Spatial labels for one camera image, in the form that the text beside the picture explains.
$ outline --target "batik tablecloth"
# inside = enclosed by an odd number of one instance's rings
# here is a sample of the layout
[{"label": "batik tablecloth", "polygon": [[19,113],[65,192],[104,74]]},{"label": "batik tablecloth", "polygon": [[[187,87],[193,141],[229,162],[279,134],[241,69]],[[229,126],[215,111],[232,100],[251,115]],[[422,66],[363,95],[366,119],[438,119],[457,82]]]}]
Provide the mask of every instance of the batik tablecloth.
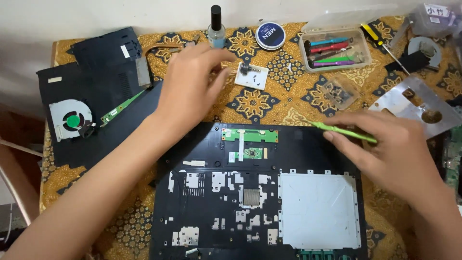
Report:
[{"label": "batik tablecloth", "polygon": [[[403,22],[403,17],[386,17],[372,22],[371,27],[388,42]],[[304,23],[284,24],[287,33],[284,46],[273,52],[258,47],[255,41],[256,26],[226,30],[226,48],[239,61],[249,62],[269,69],[265,91],[244,88],[228,79],[224,91],[204,119],[208,122],[235,124],[280,124],[307,126],[307,120],[321,121],[331,117],[338,109],[324,97],[320,86],[336,73],[348,78],[361,94],[349,108],[350,111],[367,109],[376,99],[404,78],[404,74],[387,73],[384,66],[393,62],[390,55],[380,46],[368,40],[372,56],[369,66],[354,70],[308,74],[301,63],[298,37]],[[154,42],[185,43],[200,34],[200,42],[207,41],[207,31],[186,31],[180,33],[155,33],[139,36],[141,46]],[[407,33],[404,38],[413,37]],[[414,73],[423,79],[441,98],[452,99],[459,95],[461,73],[455,52],[447,46],[446,39],[433,39],[441,48],[443,61],[439,72],[422,70]],[[62,40],[54,44],[52,64],[54,66],[75,61],[66,51],[73,43],[81,41]],[[403,39],[397,48],[402,52],[406,44]],[[171,58],[167,49],[159,48],[148,55],[155,80],[163,80]],[[86,169],[54,165],[50,133],[45,133],[44,160],[40,209],[45,210]],[[104,229],[93,247],[93,253],[107,260],[147,260],[151,230],[151,214],[154,208],[155,191],[148,185],[156,177],[156,165],[152,166],[130,195],[123,201],[112,221]],[[367,221],[367,247],[373,260],[412,259],[416,252],[415,234],[412,228],[408,205],[388,194],[363,176],[365,217]]]}]

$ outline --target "yellow screwdriver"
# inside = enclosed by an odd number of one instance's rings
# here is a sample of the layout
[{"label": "yellow screwdriver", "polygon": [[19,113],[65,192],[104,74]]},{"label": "yellow screwdriver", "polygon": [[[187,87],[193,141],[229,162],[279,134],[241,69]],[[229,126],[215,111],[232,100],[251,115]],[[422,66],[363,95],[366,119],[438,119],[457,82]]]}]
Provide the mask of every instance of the yellow screwdriver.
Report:
[{"label": "yellow screwdriver", "polygon": [[372,37],[372,39],[377,41],[377,44],[379,46],[382,46],[391,55],[391,57],[401,66],[404,73],[406,73],[409,76],[410,74],[407,71],[407,69],[403,66],[403,64],[401,64],[401,62],[395,57],[395,55],[393,55],[393,53],[391,53],[391,51],[387,48],[387,46],[385,44],[383,44],[382,41],[378,40],[378,35],[372,30],[372,28],[369,25],[361,25],[361,26],[364,28],[364,30],[366,30],[367,33],[369,33],[369,35]]}]

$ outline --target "clear plastic container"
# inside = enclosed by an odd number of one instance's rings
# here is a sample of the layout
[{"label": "clear plastic container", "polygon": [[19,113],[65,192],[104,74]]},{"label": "clear plastic container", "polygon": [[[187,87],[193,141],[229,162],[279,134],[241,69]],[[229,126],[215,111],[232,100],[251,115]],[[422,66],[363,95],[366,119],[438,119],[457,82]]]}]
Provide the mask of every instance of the clear plastic container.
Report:
[{"label": "clear plastic container", "polygon": [[[302,32],[304,34],[300,35],[298,41],[305,70],[308,73],[319,73],[321,71],[362,68],[370,65],[372,61],[371,53],[360,26],[383,16],[394,15],[398,10],[399,8],[396,4],[361,6],[352,10],[346,10],[343,7],[337,11],[326,11],[315,17],[302,27]],[[348,47],[345,48],[346,50],[329,57],[329,59],[345,56],[360,56],[360,60],[355,60],[354,64],[348,65],[314,67],[314,64],[309,61],[309,59],[313,58],[313,54],[307,53],[304,46],[305,42],[320,42],[341,37],[349,39]],[[324,51],[322,55],[331,51],[332,50]]]},{"label": "clear plastic container", "polygon": [[350,81],[338,74],[321,86],[321,91],[338,109],[345,110],[360,96]]},{"label": "clear plastic container", "polygon": [[409,14],[412,33],[419,36],[444,38],[458,31],[461,22],[458,5],[420,4]]}]

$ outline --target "black bottle cap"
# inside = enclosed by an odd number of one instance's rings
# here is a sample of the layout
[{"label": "black bottle cap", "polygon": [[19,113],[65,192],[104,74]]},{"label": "black bottle cap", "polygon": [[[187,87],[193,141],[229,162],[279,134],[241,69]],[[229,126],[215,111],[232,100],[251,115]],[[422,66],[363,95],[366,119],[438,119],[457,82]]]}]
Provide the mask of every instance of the black bottle cap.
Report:
[{"label": "black bottle cap", "polygon": [[210,8],[210,11],[212,12],[212,30],[221,30],[221,7],[214,5]]}]

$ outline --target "green screwdriver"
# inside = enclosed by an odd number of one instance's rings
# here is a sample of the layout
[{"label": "green screwdriver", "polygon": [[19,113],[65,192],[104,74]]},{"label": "green screwdriver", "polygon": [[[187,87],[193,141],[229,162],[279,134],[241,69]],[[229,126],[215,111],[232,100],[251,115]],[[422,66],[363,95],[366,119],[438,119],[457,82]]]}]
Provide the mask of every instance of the green screwdriver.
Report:
[{"label": "green screwdriver", "polygon": [[326,125],[326,124],[324,124],[322,122],[312,122],[312,121],[308,121],[308,122],[310,124],[312,124],[313,126],[319,128],[319,129],[322,129],[322,130],[333,131],[333,132],[341,133],[341,134],[346,135],[346,136],[351,136],[351,137],[354,137],[354,138],[357,138],[357,139],[366,140],[366,141],[371,142],[371,143],[377,143],[377,140],[375,138],[373,138],[373,137],[370,137],[370,136],[358,134],[358,133],[355,133],[355,132],[352,132],[352,131],[349,131],[349,130],[338,128],[336,126]]}]

